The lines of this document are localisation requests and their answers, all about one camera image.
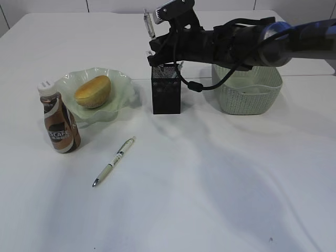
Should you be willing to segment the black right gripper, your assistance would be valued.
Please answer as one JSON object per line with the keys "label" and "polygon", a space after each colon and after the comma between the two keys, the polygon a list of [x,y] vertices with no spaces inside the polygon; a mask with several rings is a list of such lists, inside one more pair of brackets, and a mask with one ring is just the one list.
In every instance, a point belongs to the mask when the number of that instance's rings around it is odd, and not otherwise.
{"label": "black right gripper", "polygon": [[231,68],[259,43],[262,26],[233,26],[222,32],[185,29],[179,36],[169,32],[149,42],[155,52],[151,67],[177,61],[203,62]]}

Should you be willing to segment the black blue right robot arm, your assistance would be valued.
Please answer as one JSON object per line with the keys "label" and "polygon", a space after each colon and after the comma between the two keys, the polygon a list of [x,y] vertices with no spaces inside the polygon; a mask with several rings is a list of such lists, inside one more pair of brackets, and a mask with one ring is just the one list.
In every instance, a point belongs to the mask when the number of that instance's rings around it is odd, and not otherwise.
{"label": "black blue right robot arm", "polygon": [[212,30],[170,30],[150,41],[156,67],[176,61],[202,62],[239,71],[252,67],[281,67],[292,58],[335,59],[335,20],[298,26],[286,22],[249,25],[245,18],[234,19]]}

